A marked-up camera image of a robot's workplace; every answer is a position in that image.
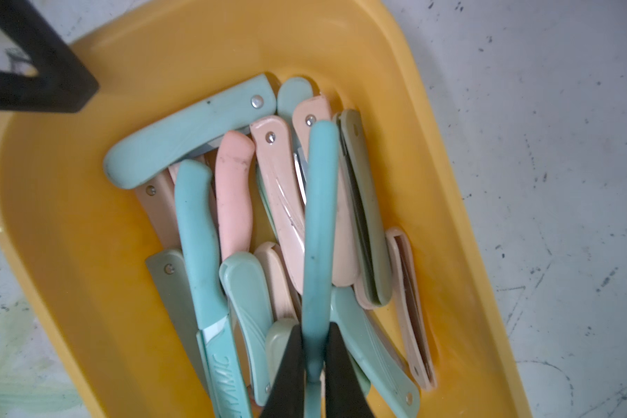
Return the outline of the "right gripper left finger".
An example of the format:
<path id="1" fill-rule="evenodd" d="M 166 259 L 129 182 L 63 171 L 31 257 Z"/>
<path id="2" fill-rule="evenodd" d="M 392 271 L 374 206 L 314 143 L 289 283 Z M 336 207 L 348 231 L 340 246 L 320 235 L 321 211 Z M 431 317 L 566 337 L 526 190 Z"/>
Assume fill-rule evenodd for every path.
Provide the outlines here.
<path id="1" fill-rule="evenodd" d="M 261 417 L 303 417 L 305 406 L 305 355 L 301 326 L 287 340 L 275 382 Z"/>

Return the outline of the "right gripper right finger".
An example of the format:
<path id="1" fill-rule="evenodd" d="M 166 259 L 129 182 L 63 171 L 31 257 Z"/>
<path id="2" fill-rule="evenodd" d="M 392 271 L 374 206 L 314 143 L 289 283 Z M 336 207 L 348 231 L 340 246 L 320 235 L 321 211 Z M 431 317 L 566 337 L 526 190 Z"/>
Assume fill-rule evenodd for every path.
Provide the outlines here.
<path id="1" fill-rule="evenodd" d="M 374 418 L 361 391 L 351 358 L 335 322 L 329 324 L 325 348 L 327 418 Z"/>

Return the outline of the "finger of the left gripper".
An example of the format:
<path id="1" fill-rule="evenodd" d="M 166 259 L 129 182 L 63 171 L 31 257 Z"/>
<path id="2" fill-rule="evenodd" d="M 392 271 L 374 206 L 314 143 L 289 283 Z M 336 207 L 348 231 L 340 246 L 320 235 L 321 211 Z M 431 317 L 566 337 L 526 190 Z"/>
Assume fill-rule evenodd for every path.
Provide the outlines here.
<path id="1" fill-rule="evenodd" d="M 30 2 L 0 1 L 0 30 L 37 71 L 0 71 L 0 111 L 77 113 L 98 92 L 96 78 Z"/>

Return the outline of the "yellow plastic storage box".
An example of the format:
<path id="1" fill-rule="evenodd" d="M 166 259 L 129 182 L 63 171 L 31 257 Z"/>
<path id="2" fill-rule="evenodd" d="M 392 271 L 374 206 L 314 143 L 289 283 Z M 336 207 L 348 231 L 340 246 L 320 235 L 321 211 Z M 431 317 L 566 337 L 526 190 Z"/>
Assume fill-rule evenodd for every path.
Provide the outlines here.
<path id="1" fill-rule="evenodd" d="M 151 1 L 73 45 L 79 113 L 0 113 L 0 246 L 87 409 L 210 417 L 146 257 L 160 250 L 103 159 L 128 134 L 255 75 L 311 78 L 362 116 L 386 226 L 414 251 L 437 387 L 421 417 L 529 402 L 409 44 L 379 1 Z"/>

